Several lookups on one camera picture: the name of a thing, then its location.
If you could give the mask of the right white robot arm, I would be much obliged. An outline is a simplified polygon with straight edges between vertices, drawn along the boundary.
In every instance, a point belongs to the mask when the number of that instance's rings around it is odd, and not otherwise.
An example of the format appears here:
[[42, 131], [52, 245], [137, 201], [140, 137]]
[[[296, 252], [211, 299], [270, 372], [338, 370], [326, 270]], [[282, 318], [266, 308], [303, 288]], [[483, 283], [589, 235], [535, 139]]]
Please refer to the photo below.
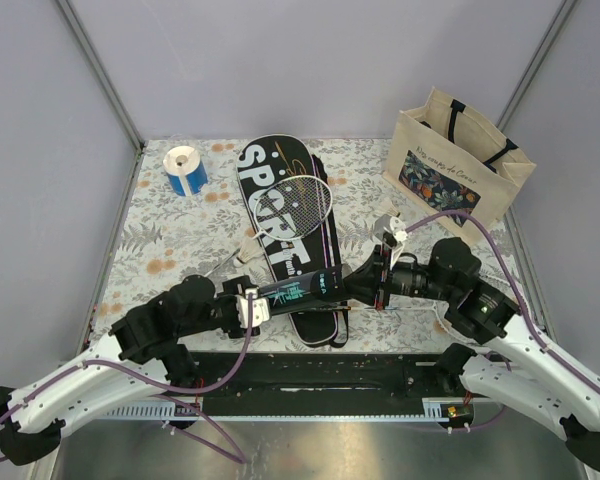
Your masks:
[[445, 302], [445, 318], [456, 331], [525, 373], [454, 343], [436, 363], [437, 388], [449, 396], [465, 389], [504, 404], [553, 432], [572, 455], [600, 472], [600, 376], [528, 326], [521, 307], [482, 280], [480, 270], [470, 248], [449, 238], [434, 244], [425, 264], [393, 263], [376, 246], [361, 267], [344, 271], [344, 284], [351, 298], [377, 308], [393, 295]]

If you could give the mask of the black teal shuttlecock tube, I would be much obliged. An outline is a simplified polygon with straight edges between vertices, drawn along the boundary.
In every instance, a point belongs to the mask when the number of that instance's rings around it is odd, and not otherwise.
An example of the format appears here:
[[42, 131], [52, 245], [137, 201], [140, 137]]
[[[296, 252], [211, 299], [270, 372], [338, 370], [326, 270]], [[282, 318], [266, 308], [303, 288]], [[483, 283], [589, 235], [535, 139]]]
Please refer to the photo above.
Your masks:
[[302, 274], [259, 288], [272, 316], [303, 312], [349, 299], [342, 265]]

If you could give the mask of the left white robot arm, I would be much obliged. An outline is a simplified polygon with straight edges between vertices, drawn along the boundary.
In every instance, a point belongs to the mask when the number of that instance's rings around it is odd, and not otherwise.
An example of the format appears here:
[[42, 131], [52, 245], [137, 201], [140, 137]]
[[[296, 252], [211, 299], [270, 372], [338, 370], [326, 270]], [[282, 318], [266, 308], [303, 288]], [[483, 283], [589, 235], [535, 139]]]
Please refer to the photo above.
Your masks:
[[36, 462], [102, 414], [153, 395], [200, 396], [227, 384], [246, 354], [212, 383], [181, 338], [212, 330], [251, 338], [271, 317], [269, 303], [246, 277], [217, 293], [199, 275], [129, 310], [99, 340], [42, 379], [0, 387], [0, 462]]

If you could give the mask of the white feather shuttlecock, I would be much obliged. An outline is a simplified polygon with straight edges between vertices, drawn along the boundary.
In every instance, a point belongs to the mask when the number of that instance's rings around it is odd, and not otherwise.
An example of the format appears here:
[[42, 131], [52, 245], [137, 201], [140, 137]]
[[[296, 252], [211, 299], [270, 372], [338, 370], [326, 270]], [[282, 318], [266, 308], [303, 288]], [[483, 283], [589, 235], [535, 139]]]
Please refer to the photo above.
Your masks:
[[257, 239], [246, 237], [243, 239], [237, 254], [232, 262], [235, 267], [247, 264], [250, 260], [258, 257], [262, 253], [261, 246]]
[[401, 212], [389, 198], [385, 198], [381, 201], [378, 212], [380, 215], [389, 215], [397, 218], [401, 216]]

